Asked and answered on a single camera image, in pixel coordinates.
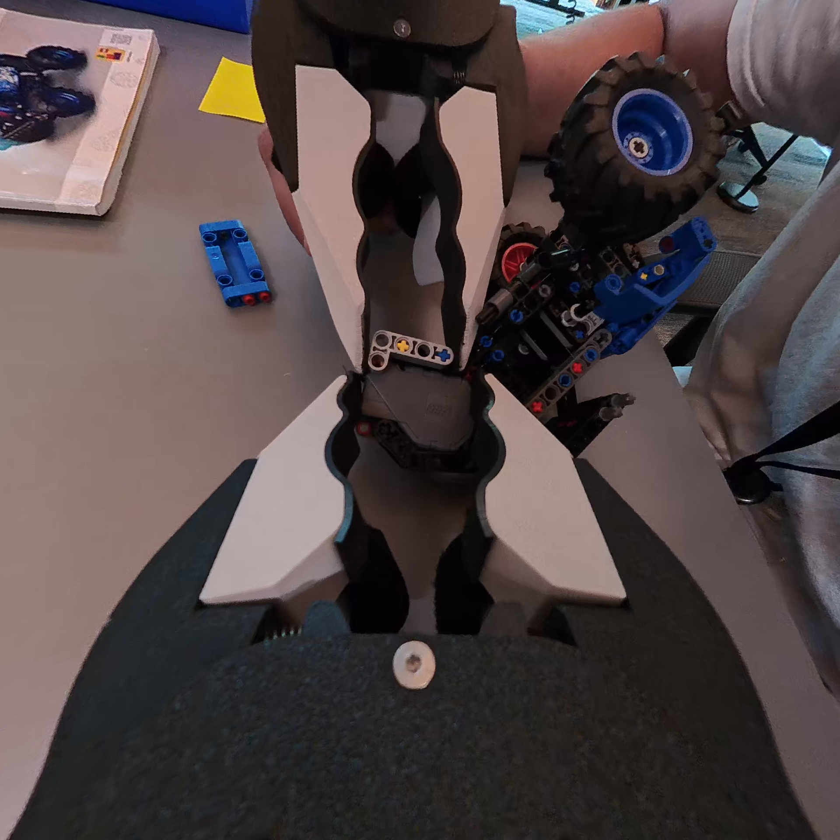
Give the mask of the light grey lego beam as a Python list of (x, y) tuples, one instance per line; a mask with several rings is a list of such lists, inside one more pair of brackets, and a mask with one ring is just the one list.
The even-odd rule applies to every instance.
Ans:
[(454, 354), (443, 344), (413, 338), (402, 332), (376, 331), (367, 362), (370, 370), (383, 371), (393, 361), (442, 369), (453, 363)]

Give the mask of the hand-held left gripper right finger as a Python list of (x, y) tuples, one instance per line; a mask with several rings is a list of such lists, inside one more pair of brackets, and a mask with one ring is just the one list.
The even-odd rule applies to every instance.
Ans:
[(619, 606), (626, 592), (570, 452), (498, 379), (486, 410), (500, 465), (479, 492), (490, 546), (479, 580), (495, 602)]

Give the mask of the blue storage box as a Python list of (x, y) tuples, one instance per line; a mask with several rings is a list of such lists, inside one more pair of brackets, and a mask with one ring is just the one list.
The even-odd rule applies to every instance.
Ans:
[(244, 27), (253, 6), (251, 1), (97, 1), (98, 4), (120, 7), (146, 14), (204, 22), (222, 28)]

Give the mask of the black and blue lego truck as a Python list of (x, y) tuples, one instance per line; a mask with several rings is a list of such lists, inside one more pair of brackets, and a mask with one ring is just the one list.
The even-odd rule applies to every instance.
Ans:
[(494, 375), (572, 455), (632, 402), (578, 402), (593, 366), (630, 351), (696, 281), (718, 246), (703, 217), (638, 244), (688, 213), (718, 177), (723, 121), (666, 56), (609, 59), (572, 101), (544, 174), (563, 216), (546, 232), (500, 232), (464, 373), (393, 361), (371, 371), (355, 432), (404, 469), (477, 472), (476, 423), (461, 413)]

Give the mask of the person's right hand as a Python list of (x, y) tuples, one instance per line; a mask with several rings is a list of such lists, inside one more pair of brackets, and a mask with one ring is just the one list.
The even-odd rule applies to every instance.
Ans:
[(310, 256), (311, 251), (308, 245), (306, 235), (301, 225), (301, 220), (298, 215), (297, 207), (292, 198), (291, 190), (287, 183), (285, 176), (277, 167), (277, 157), (275, 147), (271, 138), (267, 125), (263, 125), (260, 129), (258, 139), (259, 156), (262, 160), (269, 176), (271, 187), (275, 195), (277, 204), (281, 215), (284, 217), (289, 230), (294, 235), (295, 239), (304, 248), (306, 253)]

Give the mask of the lego instruction booklet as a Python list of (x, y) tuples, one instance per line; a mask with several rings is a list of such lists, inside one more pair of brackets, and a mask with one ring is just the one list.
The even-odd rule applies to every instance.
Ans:
[(104, 215), (160, 54), (152, 29), (1, 10), (1, 207)]

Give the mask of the yellow paper sheet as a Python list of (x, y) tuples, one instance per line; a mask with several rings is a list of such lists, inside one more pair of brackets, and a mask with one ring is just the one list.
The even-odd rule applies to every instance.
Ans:
[(251, 65), (220, 59), (209, 86), (198, 106), (200, 112), (265, 123), (254, 69)]

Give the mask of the black mesh office chair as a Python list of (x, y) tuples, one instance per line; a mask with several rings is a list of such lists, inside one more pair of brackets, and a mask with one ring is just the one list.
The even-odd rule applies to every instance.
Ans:
[(755, 255), (717, 251), (654, 332), (673, 367), (691, 365), (722, 304), (756, 265)]

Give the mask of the black round foot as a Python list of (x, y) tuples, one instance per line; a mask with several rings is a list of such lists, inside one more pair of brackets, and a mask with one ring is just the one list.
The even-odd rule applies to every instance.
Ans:
[(724, 181), (717, 185), (717, 196), (731, 209), (742, 214), (758, 211), (760, 200), (749, 184)]

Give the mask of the person's right forearm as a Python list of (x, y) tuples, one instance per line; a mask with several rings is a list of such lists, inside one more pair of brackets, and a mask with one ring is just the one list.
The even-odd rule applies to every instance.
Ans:
[(550, 140), (583, 85), (614, 57), (666, 56), (691, 70), (713, 111), (735, 99), (728, 77), (728, 30), (735, 1), (636, 4), (520, 43), (528, 84), (522, 153), (546, 157)]

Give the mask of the blue lego panel piece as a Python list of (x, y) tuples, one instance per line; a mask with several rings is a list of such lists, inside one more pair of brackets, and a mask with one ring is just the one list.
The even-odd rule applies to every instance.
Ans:
[(240, 220), (200, 224), (198, 232), (227, 308), (255, 308), (273, 301), (266, 273)]

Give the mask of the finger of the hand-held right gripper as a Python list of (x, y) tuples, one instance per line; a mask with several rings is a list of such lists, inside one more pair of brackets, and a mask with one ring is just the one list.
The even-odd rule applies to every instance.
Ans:
[(354, 176), (371, 142), (371, 106), (336, 69), (296, 67), (298, 187), (293, 200), (330, 316), (356, 371), (364, 364), (365, 233)]
[(444, 339), (465, 368), (506, 211), (495, 93), (462, 87), (435, 103), (420, 150), (433, 185), (420, 220), (420, 284), (444, 284)]

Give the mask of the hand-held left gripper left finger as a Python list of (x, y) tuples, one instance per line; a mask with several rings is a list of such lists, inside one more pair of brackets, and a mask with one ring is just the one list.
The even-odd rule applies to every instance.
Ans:
[(336, 602), (350, 582), (362, 377), (336, 378), (259, 454), (202, 604)]

